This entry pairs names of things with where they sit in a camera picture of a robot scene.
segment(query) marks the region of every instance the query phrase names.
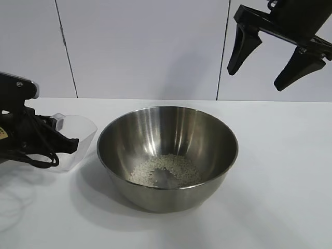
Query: white tabletop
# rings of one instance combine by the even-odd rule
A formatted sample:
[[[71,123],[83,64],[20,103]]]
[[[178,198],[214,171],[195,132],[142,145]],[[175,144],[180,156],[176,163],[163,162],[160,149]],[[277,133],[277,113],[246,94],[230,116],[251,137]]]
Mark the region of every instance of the white tabletop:
[[[0,249],[332,248],[332,103],[38,99],[38,114],[101,130],[142,107],[179,105],[224,121],[239,156],[198,208],[151,214],[114,189],[95,153],[67,173],[0,164]]]

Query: metal bowl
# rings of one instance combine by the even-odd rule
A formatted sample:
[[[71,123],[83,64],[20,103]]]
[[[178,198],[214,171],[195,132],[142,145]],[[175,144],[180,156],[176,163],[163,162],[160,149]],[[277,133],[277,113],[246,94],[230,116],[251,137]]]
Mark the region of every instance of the metal bowl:
[[[125,114],[104,129],[97,147],[99,159],[118,190],[134,204],[157,213],[203,203],[223,182],[238,154],[237,139],[223,122],[204,112],[175,106]],[[129,181],[135,166],[167,154],[190,159],[201,174],[201,183],[170,189]]]

